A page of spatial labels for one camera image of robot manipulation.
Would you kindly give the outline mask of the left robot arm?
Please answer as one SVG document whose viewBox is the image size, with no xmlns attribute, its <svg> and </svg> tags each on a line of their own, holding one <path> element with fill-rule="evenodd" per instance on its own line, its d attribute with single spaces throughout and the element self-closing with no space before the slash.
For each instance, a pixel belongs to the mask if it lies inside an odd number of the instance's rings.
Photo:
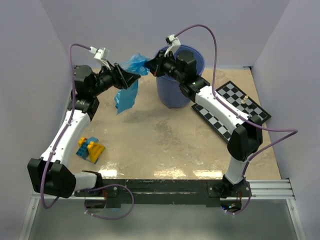
<svg viewBox="0 0 320 240">
<path fill-rule="evenodd" d="M 101 174 L 94 171 L 72 173 L 68 169 L 72 151 L 83 131 L 92 121 L 99 106 L 98 95 L 109 88 L 128 89 L 140 74 L 123 69 L 118 63 L 101 67 L 98 73 L 88 65 L 73 68 L 74 89 L 65 120 L 46 151 L 30 159 L 27 170 L 35 192 L 69 198 L 74 192 L 86 190 L 99 196 L 104 190 Z"/>
</svg>

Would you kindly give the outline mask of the single blue trash bag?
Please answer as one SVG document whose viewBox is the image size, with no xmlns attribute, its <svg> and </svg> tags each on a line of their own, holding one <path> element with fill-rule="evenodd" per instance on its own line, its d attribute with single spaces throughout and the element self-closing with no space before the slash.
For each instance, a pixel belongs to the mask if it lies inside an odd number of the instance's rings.
<svg viewBox="0 0 320 240">
<path fill-rule="evenodd" d="M 145 67 L 145 63 L 150 59 L 146 56 L 136 53 L 129 60 L 120 64 L 120 66 L 130 74 L 134 74 L 137 79 L 130 80 L 127 89 L 120 89 L 114 97 L 117 114 L 131 109 L 136 101 L 139 89 L 139 79 L 147 76 L 150 70 Z"/>
</svg>

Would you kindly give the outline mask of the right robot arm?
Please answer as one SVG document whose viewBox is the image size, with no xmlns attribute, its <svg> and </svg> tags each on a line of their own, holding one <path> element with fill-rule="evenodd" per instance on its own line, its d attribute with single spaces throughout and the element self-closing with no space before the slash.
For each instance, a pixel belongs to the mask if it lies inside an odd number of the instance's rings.
<svg viewBox="0 0 320 240">
<path fill-rule="evenodd" d="M 227 144 L 231 156 L 229 166 L 222 181 L 213 189 L 222 198 L 233 197 L 241 190 L 249 159 L 263 142 L 262 121 L 256 115 L 249 117 L 222 99 L 210 83 L 197 74 L 196 65 L 194 54 L 189 50 L 182 50 L 177 56 L 160 50 L 155 58 L 144 64 L 155 77 L 168 75 L 178 81 L 185 97 L 205 108 L 230 132 Z"/>
</svg>

